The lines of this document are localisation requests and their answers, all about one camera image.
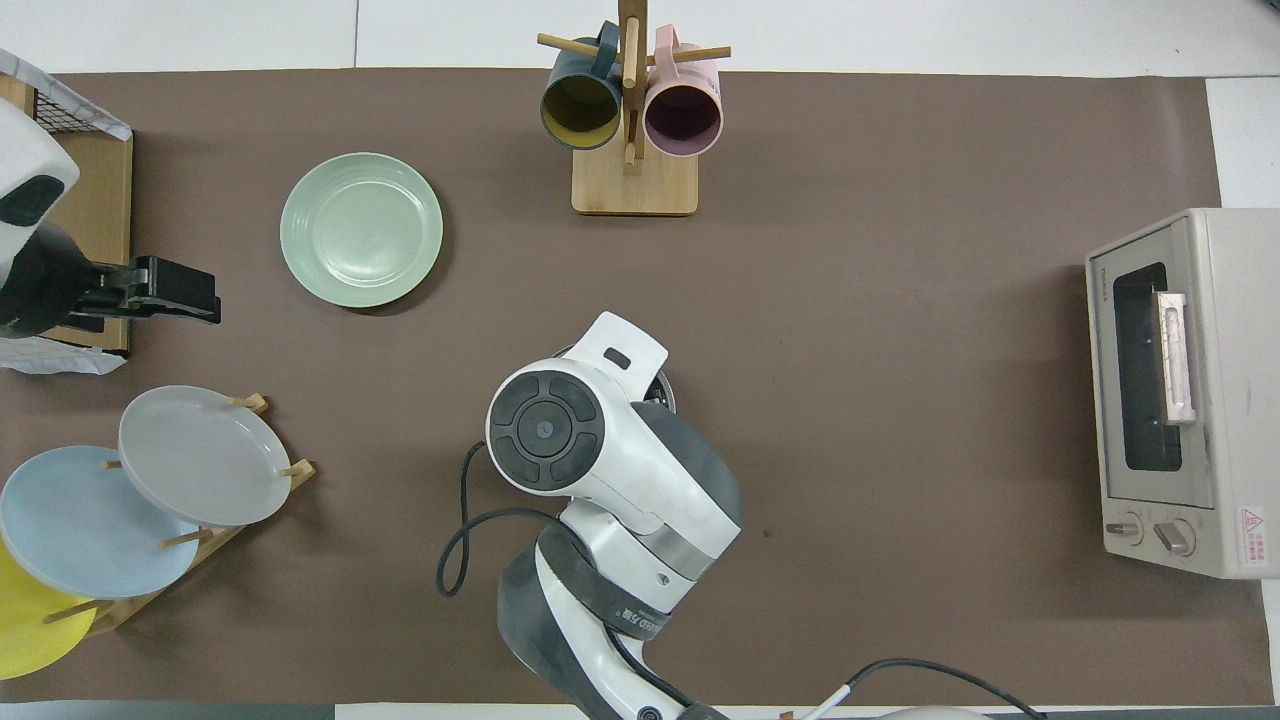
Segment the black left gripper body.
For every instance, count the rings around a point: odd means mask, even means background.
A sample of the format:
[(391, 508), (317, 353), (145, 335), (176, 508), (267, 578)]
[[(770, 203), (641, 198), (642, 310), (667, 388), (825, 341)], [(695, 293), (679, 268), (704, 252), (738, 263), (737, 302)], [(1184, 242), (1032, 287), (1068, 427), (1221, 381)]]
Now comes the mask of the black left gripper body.
[(122, 288), (104, 284), (125, 269), (92, 263), (65, 231), (40, 224), (0, 283), (0, 338), (29, 338), (58, 325), (101, 332), (109, 316), (140, 319)]

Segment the glass lid blue knob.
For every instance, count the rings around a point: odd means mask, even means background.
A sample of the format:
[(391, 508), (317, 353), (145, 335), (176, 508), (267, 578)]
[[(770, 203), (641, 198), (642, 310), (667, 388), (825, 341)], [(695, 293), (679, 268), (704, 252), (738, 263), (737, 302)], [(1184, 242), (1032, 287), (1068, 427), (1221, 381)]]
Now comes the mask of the glass lid blue knob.
[(557, 372), (576, 380), (588, 392), (603, 418), (632, 404), (649, 404), (676, 414), (675, 392), (660, 365), (644, 361), (623, 345), (589, 345), (585, 351), (572, 345), (548, 359), (543, 370)]

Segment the grey plate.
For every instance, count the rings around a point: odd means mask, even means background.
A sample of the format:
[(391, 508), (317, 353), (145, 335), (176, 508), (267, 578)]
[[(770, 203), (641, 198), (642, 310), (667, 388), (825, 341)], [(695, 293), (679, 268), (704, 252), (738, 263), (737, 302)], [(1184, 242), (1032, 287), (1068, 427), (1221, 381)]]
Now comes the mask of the grey plate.
[(118, 427), (133, 487), (161, 510), (201, 527), (244, 527), (288, 498), (289, 456), (270, 425), (221, 393), (164, 386), (133, 398)]

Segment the light green plate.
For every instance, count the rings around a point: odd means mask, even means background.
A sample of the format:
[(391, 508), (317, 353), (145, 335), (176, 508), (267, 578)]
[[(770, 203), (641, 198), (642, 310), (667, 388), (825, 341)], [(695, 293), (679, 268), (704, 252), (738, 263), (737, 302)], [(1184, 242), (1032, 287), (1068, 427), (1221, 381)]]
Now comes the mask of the light green plate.
[(282, 210), (279, 242), (294, 279), (342, 307), (376, 307), (413, 291), (435, 266), (445, 223), (439, 197), (410, 164), (348, 152), (308, 170)]

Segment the light blue plate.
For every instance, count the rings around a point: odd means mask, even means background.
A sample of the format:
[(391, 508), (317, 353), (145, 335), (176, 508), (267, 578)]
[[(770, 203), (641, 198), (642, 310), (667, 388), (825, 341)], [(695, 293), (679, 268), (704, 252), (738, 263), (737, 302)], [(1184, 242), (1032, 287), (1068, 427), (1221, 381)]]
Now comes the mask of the light blue plate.
[(195, 562), (198, 543), (159, 543), (197, 527), (143, 497), (114, 448), (68, 446), (20, 464), (0, 489), (0, 536), (18, 564), (68, 594), (124, 600), (161, 591)]

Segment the yellow plate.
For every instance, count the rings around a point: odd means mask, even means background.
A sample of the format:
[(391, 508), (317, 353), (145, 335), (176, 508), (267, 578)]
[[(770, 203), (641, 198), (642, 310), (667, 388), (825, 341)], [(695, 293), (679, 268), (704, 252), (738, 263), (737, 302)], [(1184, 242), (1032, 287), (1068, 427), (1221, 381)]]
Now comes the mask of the yellow plate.
[(28, 574), (0, 541), (0, 680), (38, 671), (69, 653), (88, 633), (96, 611), (54, 623), (44, 619), (84, 601)]

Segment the white crumpled sheet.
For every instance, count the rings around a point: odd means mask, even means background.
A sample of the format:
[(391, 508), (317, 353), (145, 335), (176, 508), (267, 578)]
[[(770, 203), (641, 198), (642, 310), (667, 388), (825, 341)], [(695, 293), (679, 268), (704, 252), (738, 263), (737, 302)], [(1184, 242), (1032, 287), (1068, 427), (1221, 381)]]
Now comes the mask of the white crumpled sheet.
[(124, 364), (123, 356), (99, 347), (79, 347), (38, 336), (22, 340), (0, 338), (0, 368), (24, 374), (105, 375)]

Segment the wooden box with mesh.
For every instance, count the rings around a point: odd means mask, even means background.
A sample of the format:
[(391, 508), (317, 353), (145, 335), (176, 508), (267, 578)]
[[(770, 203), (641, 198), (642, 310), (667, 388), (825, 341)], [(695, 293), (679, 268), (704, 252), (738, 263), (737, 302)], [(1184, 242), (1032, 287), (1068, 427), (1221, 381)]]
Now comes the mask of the wooden box with mesh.
[[(0, 99), (33, 119), (35, 91), (28, 86), (0, 74)], [(133, 141), (101, 132), (50, 136), (79, 168), (79, 179), (52, 209), (52, 224), (65, 231), (88, 260), (125, 264), (132, 256)]]

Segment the grey checked cloth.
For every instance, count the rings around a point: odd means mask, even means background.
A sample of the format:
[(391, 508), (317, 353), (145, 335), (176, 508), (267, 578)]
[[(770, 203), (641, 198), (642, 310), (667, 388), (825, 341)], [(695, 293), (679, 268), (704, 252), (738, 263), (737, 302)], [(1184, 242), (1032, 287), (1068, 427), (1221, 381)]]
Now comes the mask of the grey checked cloth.
[(50, 135), (101, 132), (120, 141), (132, 128), (44, 69), (0, 47), (0, 74), (35, 91), (33, 119)]

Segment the dark teal mug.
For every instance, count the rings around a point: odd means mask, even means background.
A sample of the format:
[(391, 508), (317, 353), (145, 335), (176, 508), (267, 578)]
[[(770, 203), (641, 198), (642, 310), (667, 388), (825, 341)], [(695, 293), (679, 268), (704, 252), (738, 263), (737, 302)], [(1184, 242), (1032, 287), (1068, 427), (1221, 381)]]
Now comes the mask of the dark teal mug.
[(572, 150), (590, 150), (608, 143), (621, 123), (620, 27), (607, 20), (596, 37), (579, 41), (604, 53), (588, 58), (562, 50), (550, 69), (540, 113), (550, 137)]

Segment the wooden mug tree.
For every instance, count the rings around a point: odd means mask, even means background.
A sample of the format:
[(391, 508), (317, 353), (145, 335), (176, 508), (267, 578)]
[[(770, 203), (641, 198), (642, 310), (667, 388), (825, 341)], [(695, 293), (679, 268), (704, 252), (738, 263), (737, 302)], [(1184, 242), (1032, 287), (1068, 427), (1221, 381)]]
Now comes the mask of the wooden mug tree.
[[(623, 86), (621, 123), (614, 137), (598, 149), (572, 150), (556, 140), (573, 154), (571, 205), (575, 211), (584, 215), (689, 217), (696, 211), (699, 204), (698, 178), (701, 154), (677, 158), (658, 151), (646, 140), (641, 123), (646, 78), (655, 64), (655, 35), (660, 26), (649, 29), (648, 0), (616, 0), (616, 3), (617, 18), (612, 22), (620, 27), (617, 61), (622, 70)], [(554, 47), (558, 53), (568, 50), (588, 58), (604, 53), (603, 49), (581, 44), (579, 40), (545, 33), (538, 36), (540, 45)], [(727, 46), (698, 46), (692, 51), (676, 53), (675, 59), (678, 61), (713, 59), (717, 64), (730, 55), (731, 50)]]

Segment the pink mug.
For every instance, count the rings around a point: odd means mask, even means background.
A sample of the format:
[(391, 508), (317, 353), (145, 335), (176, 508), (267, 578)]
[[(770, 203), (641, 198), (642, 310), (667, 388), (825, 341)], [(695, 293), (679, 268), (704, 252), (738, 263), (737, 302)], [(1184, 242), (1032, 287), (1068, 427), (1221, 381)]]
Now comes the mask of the pink mug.
[(646, 78), (641, 123), (654, 149), (677, 158), (705, 152), (722, 133), (718, 65), (713, 59), (675, 59), (676, 53), (696, 49), (696, 45), (681, 42), (672, 24), (655, 32), (655, 64)]

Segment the brown paper table mat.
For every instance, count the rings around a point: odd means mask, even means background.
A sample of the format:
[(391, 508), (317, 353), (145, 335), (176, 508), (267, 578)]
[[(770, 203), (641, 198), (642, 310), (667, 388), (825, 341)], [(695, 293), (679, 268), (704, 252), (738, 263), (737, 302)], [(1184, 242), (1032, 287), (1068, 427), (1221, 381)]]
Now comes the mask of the brown paper table mat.
[[(434, 587), (497, 386), (604, 310), (669, 351), (742, 532), (645, 648), (713, 705), (812, 705), (883, 657), (1034, 705), (1267, 705), (1260, 585), (1105, 551), (1083, 261), (1219, 202), (1199, 79), (728, 73), (698, 213), (580, 217), (544, 70), (70, 76), (132, 124), (134, 246), (211, 272), (101, 375), (0, 372), (0, 482), (111, 445), (146, 389), (260, 392), (317, 475), (0, 702), (558, 703), (495, 624), (526, 518)], [(320, 163), (434, 188), (435, 266), (376, 307), (301, 286), (279, 223)]]

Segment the beige toaster oven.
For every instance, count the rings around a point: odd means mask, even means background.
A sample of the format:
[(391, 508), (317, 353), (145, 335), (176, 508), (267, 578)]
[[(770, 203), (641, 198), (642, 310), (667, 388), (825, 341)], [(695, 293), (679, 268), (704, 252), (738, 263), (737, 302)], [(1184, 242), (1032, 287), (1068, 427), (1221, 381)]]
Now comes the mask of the beige toaster oven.
[(1190, 208), (1084, 273), (1105, 548), (1280, 579), (1280, 208)]

